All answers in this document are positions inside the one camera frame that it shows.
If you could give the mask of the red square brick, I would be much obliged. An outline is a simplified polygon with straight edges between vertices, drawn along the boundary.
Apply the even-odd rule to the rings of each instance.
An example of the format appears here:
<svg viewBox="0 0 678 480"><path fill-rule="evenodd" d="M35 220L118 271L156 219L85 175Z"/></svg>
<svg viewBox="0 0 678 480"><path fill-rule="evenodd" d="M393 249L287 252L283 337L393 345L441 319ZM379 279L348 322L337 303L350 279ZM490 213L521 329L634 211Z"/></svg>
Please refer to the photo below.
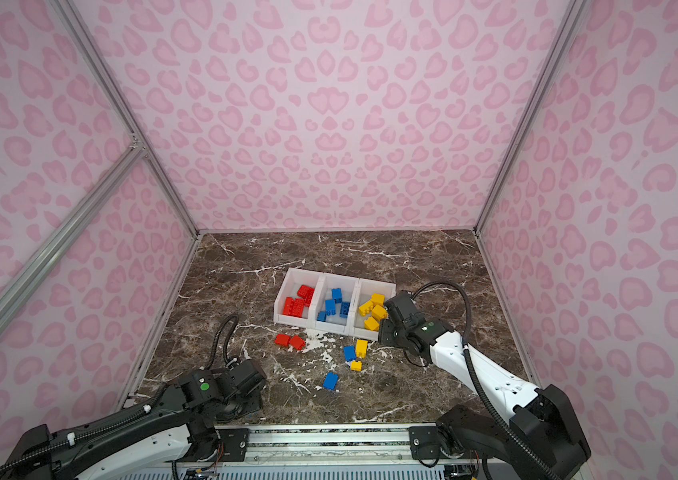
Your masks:
<svg viewBox="0 0 678 480"><path fill-rule="evenodd" d="M274 343L278 346L288 347L291 341L291 336L286 334L277 334Z"/></svg>
<svg viewBox="0 0 678 480"><path fill-rule="evenodd" d="M306 341L299 335L294 335L289 340L289 345L296 351L302 351L306 346Z"/></svg>

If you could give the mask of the white bin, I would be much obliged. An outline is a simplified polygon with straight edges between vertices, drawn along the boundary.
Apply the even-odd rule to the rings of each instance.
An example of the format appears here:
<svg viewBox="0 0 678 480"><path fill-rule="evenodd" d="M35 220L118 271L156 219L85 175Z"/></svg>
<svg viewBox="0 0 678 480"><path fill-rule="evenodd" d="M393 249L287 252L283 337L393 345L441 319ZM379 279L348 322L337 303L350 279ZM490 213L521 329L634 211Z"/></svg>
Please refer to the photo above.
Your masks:
<svg viewBox="0 0 678 480"><path fill-rule="evenodd" d="M358 279L350 302L347 333L358 339L376 341L382 320L388 317L384 303L395 293L393 283Z"/></svg>
<svg viewBox="0 0 678 480"><path fill-rule="evenodd" d="M325 301L332 299L331 290L340 288L342 290L343 302L351 302L353 289L358 278L342 276L330 273L319 273L321 285L318 286L318 313L325 311ZM326 315L325 322L318 322L316 318L314 329L319 332L327 332L336 335L350 336L347 333L348 318L343 319L339 316L340 304L336 303L336 314Z"/></svg>
<svg viewBox="0 0 678 480"><path fill-rule="evenodd" d="M318 313L318 272L290 268L273 306L273 321L278 325L311 329Z"/></svg>

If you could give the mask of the right corner frame post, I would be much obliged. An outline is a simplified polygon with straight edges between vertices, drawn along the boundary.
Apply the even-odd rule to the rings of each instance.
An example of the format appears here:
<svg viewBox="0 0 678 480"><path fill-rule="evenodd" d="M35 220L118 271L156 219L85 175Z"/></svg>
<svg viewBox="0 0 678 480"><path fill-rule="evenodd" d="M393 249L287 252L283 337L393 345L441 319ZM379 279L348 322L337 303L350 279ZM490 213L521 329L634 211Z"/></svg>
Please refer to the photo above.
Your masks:
<svg viewBox="0 0 678 480"><path fill-rule="evenodd" d="M591 1L574 0L570 1L567 6L548 55L541 64L537 78L532 84L530 95L525 102L522 115L502 158L497 175L486 198L486 203L478 216L475 228L473 229L473 233L477 238L480 238L488 230L487 224L499 201L499 196L528 135L531 133L534 122L542 109L545 97L565 62L565 57L575 41L581 24L588 15L590 4Z"/></svg>

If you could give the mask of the diagonal aluminium frame bar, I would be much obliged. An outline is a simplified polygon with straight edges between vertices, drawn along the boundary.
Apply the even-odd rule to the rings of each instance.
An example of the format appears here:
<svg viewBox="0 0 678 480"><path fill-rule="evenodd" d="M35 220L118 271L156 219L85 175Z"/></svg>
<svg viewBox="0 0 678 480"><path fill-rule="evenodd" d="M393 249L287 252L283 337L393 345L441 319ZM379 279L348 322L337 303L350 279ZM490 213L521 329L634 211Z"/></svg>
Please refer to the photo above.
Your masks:
<svg viewBox="0 0 678 480"><path fill-rule="evenodd" d="M142 157L143 145L135 142L1 290L0 336Z"/></svg>

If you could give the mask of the white right bin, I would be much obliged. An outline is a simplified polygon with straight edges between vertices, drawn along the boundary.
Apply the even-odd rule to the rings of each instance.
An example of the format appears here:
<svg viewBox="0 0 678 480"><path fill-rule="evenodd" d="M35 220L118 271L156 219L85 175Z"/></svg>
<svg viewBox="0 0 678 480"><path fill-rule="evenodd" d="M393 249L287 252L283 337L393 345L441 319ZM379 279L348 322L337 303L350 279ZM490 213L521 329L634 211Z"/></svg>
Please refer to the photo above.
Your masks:
<svg viewBox="0 0 678 480"><path fill-rule="evenodd" d="M384 303L395 293L393 283L358 279L350 302L347 333L358 339L376 341L382 320L388 317Z"/></svg>

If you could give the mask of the lone yellow brick front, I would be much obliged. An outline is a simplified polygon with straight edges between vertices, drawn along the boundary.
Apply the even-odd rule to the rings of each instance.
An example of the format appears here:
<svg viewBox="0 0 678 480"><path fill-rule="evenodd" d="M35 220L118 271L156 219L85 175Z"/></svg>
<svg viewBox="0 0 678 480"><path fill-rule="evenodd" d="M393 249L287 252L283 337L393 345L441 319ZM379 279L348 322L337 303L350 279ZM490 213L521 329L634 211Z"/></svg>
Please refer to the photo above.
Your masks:
<svg viewBox="0 0 678 480"><path fill-rule="evenodd" d="M374 302L369 300L359 306L358 312L361 316L367 316L371 313L374 307L375 307Z"/></svg>

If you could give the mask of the corner frame post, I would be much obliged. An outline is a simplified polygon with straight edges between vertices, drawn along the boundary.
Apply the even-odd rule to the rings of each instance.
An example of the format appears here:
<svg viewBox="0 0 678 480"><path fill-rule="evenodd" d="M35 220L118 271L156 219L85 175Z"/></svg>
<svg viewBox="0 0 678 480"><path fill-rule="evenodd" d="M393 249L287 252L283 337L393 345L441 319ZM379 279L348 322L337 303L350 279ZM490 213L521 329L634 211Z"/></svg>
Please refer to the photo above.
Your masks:
<svg viewBox="0 0 678 480"><path fill-rule="evenodd" d="M161 165L156 152L147 140L144 129L139 125L135 113L129 105L122 88L118 85L111 69L104 60L92 33L83 21L73 1L51 0L63 27L67 30L78 52L82 55L94 78L100 85L104 96L114 108L136 146L144 151L146 161L155 176L158 185L167 197L169 204L179 216L185 228L195 240L201 238L200 229L191 218L188 208L173 185L166 169Z"/></svg>
<svg viewBox="0 0 678 480"><path fill-rule="evenodd" d="M567 6L548 55L541 64L537 78L532 84L530 95L525 102L522 115L502 158L497 175L486 198L486 203L478 216L475 228L473 229L473 233L477 238L480 238L488 230L487 224L499 201L499 196L528 135L531 133L534 122L542 109L545 97L565 62L565 57L575 41L581 24L588 15L590 4L591 1L574 0L570 1Z"/></svg>

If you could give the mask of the left corner frame post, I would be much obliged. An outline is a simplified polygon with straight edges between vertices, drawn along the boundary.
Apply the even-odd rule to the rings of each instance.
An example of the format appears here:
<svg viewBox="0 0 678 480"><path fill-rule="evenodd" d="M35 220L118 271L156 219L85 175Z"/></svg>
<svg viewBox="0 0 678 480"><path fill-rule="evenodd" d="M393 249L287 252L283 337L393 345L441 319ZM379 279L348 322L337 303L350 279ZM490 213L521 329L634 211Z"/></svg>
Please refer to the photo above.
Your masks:
<svg viewBox="0 0 678 480"><path fill-rule="evenodd" d="M139 125L135 113L129 105L122 88L118 85L111 69L104 60L92 33L83 21L73 1L51 0L63 27L67 30L78 52L82 55L94 78L100 85L104 96L114 108L136 146L144 151L146 161L155 176L158 185L167 197L169 204L179 216L185 228L195 240L201 238L200 229L191 218L188 208L173 185L166 169L161 165L156 152L147 140L144 129Z"/></svg>

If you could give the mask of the white middle bin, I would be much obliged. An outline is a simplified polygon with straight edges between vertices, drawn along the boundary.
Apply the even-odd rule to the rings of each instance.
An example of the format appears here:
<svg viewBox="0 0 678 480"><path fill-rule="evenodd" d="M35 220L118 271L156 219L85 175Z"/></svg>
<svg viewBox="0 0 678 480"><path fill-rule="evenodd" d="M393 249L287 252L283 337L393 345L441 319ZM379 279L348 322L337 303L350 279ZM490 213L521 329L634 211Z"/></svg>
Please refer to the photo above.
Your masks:
<svg viewBox="0 0 678 480"><path fill-rule="evenodd" d="M318 313L325 311L325 301L332 299L331 290L340 288L342 290L343 302L351 302L353 289L358 278L342 276L330 273L319 273L321 285L318 286ZM336 335L350 336L347 333L348 318L343 319L339 316L340 304L336 303L336 314L326 315L325 322L318 322L316 318L314 329L319 332L327 332Z"/></svg>

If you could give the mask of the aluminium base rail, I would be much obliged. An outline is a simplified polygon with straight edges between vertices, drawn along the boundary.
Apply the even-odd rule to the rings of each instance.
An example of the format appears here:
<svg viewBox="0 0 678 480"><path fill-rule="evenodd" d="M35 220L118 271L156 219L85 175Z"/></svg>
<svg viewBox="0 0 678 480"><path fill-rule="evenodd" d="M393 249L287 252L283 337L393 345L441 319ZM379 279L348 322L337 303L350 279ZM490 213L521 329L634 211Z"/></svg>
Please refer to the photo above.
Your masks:
<svg viewBox="0 0 678 480"><path fill-rule="evenodd" d="M220 426L205 459L189 460L174 428L79 473L81 479L526 479L491 454L449 453L433 423Z"/></svg>

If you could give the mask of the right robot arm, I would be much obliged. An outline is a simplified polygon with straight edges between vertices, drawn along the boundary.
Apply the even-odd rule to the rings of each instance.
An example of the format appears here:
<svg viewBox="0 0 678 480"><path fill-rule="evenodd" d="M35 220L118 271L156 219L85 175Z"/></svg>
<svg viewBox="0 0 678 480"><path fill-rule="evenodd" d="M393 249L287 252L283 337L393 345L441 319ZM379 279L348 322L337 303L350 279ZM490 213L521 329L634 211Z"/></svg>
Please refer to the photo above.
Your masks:
<svg viewBox="0 0 678 480"><path fill-rule="evenodd" d="M470 388L486 414L457 405L432 427L409 430L411 455L428 468L471 455L485 468L499 459L521 479L571 479L591 458L575 409L560 388L522 380L470 345L464 334L416 306L409 292L387 300L385 346L414 354Z"/></svg>

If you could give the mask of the long red brick slanted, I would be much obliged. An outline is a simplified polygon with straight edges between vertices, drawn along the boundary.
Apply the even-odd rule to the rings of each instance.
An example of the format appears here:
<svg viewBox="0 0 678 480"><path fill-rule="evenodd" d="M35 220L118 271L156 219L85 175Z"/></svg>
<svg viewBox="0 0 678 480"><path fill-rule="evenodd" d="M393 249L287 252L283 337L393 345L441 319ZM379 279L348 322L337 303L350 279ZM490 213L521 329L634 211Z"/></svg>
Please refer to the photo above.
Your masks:
<svg viewBox="0 0 678 480"><path fill-rule="evenodd" d="M309 285L301 285L297 290L297 296L307 305L311 303L315 289Z"/></svg>

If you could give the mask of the blue brick tall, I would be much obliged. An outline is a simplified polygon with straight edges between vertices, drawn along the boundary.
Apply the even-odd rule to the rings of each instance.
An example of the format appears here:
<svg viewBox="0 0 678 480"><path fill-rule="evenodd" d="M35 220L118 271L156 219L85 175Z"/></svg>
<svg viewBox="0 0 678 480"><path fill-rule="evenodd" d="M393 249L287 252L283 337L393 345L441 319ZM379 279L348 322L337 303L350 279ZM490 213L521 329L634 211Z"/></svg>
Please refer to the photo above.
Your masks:
<svg viewBox="0 0 678 480"><path fill-rule="evenodd" d="M336 302L333 299L328 299L325 301L325 313L327 316L336 314Z"/></svg>

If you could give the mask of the long yellow brick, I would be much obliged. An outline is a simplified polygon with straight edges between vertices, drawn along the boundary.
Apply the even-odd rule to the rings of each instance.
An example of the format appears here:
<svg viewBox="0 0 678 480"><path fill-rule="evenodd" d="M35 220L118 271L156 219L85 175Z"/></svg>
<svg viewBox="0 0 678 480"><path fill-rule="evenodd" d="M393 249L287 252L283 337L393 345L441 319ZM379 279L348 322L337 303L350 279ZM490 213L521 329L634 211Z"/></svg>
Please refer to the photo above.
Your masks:
<svg viewBox="0 0 678 480"><path fill-rule="evenodd" d="M369 331L378 332L380 328L380 323L373 317L369 317L365 320L364 326Z"/></svg>

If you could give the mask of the blue studded brick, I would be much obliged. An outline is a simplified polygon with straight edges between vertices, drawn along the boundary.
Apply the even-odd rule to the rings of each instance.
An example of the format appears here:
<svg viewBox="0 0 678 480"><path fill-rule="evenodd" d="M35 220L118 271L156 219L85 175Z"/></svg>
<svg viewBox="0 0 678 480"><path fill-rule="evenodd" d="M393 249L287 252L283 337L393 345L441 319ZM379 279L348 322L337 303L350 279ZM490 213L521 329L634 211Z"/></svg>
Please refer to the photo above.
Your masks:
<svg viewBox="0 0 678 480"><path fill-rule="evenodd" d="M340 304L339 316L343 319L347 319L350 312L350 303L342 302Z"/></svg>

